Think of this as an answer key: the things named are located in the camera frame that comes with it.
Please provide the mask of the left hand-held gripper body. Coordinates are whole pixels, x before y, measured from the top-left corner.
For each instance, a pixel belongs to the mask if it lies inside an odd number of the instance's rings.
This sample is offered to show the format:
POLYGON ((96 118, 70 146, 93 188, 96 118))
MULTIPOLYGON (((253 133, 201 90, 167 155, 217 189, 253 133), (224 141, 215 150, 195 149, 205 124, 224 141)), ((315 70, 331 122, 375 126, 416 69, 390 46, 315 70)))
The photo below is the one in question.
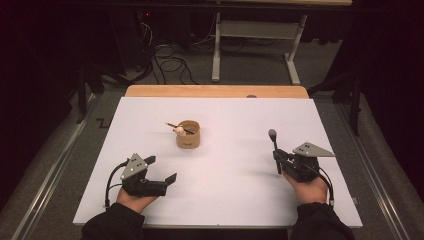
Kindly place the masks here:
POLYGON ((121 175, 122 188, 135 197, 165 196, 165 181, 150 181, 146 178, 148 167, 144 159, 134 153, 121 175))

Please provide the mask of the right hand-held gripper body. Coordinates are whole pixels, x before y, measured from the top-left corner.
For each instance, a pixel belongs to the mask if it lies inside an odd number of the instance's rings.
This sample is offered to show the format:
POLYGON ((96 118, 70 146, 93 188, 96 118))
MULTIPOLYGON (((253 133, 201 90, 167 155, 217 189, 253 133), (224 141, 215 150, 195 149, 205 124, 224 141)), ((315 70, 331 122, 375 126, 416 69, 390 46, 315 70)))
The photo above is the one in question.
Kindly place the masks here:
POLYGON ((286 160, 284 172, 297 182, 310 182, 319 176, 319 157, 334 157, 335 154, 310 142, 296 147, 286 160))

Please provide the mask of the black handled makeup brush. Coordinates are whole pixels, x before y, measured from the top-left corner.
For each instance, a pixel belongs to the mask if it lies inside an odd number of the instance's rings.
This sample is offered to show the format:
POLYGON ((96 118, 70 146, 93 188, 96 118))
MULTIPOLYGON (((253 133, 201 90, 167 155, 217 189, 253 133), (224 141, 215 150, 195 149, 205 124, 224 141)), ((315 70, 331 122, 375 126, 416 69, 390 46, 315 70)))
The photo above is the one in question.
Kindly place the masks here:
POLYGON ((268 136, 270 137, 273 146, 274 146, 274 150, 273 150, 273 158, 276 162, 276 167, 277 167, 277 173, 281 174, 282 173, 282 169, 281 169, 281 165, 279 162, 279 153, 278 153, 278 146, 277 146, 277 132, 274 129, 269 129, 268 130, 268 136))

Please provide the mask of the wooden pen holder with figure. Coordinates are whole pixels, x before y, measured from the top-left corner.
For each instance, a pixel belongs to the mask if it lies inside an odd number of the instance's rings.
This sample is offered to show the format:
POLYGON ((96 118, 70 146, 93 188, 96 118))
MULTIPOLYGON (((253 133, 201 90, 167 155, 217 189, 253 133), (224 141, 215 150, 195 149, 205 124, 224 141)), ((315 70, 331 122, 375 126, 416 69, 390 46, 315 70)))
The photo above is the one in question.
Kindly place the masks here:
POLYGON ((184 120, 173 128, 177 146, 182 149, 194 149, 200 145, 200 125, 193 120, 184 120))

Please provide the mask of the thin dark pencil brush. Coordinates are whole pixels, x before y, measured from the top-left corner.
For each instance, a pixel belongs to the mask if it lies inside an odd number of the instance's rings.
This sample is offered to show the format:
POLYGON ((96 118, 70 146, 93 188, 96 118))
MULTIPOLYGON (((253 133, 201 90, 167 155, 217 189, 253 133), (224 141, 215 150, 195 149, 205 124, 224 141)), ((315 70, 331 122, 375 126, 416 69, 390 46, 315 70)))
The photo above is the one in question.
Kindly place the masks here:
POLYGON ((166 125, 173 128, 173 132, 179 136, 185 136, 186 134, 192 134, 192 131, 185 129, 182 125, 174 125, 166 122, 166 125))

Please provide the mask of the person's left hand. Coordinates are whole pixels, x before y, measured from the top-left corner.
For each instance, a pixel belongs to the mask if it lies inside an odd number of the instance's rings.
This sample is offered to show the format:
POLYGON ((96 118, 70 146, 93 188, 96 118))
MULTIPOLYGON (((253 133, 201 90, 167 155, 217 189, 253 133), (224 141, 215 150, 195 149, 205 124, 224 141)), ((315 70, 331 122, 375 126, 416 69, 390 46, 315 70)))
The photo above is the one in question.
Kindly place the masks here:
POLYGON ((141 214, 143 210, 156 200, 155 196, 140 197, 130 196, 123 188, 118 192, 116 202, 141 214))

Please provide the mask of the person's right hand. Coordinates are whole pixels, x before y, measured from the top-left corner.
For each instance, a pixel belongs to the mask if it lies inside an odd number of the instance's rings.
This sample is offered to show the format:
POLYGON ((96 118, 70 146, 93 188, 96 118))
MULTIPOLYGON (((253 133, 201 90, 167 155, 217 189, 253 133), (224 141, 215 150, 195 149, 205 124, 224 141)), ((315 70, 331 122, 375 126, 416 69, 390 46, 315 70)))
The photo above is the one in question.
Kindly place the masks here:
POLYGON ((328 187, 322 179, 316 178, 311 182, 300 183, 290 177, 287 173, 283 173, 282 176, 293 187, 300 204, 327 202, 328 187))

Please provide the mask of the white board sheet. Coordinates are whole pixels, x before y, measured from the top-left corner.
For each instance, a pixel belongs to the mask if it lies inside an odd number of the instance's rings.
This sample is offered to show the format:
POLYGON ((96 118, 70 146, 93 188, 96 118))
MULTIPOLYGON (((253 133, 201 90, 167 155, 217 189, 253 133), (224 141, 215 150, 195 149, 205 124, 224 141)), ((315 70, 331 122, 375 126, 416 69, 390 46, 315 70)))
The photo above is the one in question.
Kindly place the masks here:
POLYGON ((156 156, 149 180, 177 174, 166 195, 145 210, 150 228, 290 226, 298 202, 277 173, 269 129, 287 152, 304 142, 331 147, 311 99, 124 97, 74 221, 84 224, 103 212, 104 199, 117 195, 106 185, 119 182, 118 164, 137 153, 156 156), (200 125, 197 148, 178 147, 166 125, 184 120, 200 125))

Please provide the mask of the black metal stand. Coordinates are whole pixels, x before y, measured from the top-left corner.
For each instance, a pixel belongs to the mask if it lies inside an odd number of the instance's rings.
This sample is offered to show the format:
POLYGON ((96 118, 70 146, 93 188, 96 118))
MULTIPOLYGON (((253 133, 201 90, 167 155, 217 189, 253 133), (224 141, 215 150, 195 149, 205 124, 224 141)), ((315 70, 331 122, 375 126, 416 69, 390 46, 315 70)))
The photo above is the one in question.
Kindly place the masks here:
POLYGON ((360 113, 361 80, 356 73, 346 72, 309 88, 307 93, 313 95, 321 91, 332 91, 332 101, 349 105, 349 126, 358 136, 358 117, 360 113))
POLYGON ((92 94, 102 94, 104 85, 96 64, 83 64, 78 72, 77 96, 79 114, 77 123, 80 124, 87 114, 87 88, 92 94))

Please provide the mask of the metal floor rail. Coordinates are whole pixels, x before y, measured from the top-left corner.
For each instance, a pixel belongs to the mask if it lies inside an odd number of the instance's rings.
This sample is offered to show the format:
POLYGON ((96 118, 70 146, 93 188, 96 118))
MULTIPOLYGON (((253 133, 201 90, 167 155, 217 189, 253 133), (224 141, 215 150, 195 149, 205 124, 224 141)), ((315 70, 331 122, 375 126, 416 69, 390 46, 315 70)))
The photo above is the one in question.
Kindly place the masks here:
POLYGON ((395 209, 393 201, 389 197, 380 177, 378 176, 371 162, 371 158, 366 153, 360 137, 357 136, 350 127, 349 114, 346 107, 343 104, 336 104, 335 108, 337 109, 339 116, 342 118, 343 124, 347 128, 350 138, 355 145, 355 149, 360 156, 362 168, 365 171, 370 188, 391 231, 391 234, 394 237, 394 240, 410 240, 409 234, 407 233, 397 210, 395 209))
POLYGON ((48 205, 69 162, 71 152, 86 124, 85 115, 75 107, 47 139, 19 183, 15 197, 22 217, 11 240, 28 240, 48 205))

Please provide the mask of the white metal desk frame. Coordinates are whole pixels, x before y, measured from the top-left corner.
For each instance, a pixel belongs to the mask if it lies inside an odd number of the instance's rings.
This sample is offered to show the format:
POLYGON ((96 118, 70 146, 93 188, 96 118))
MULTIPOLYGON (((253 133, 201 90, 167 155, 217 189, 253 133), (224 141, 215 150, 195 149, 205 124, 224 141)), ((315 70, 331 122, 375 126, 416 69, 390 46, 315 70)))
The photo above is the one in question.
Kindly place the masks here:
POLYGON ((294 63, 294 58, 303 35, 308 16, 302 15, 296 23, 276 23, 240 20, 222 20, 221 14, 215 14, 215 43, 212 62, 213 82, 220 80, 221 53, 220 44, 222 37, 258 38, 274 40, 291 40, 290 52, 284 54, 284 61, 293 85, 300 85, 300 79, 294 63))

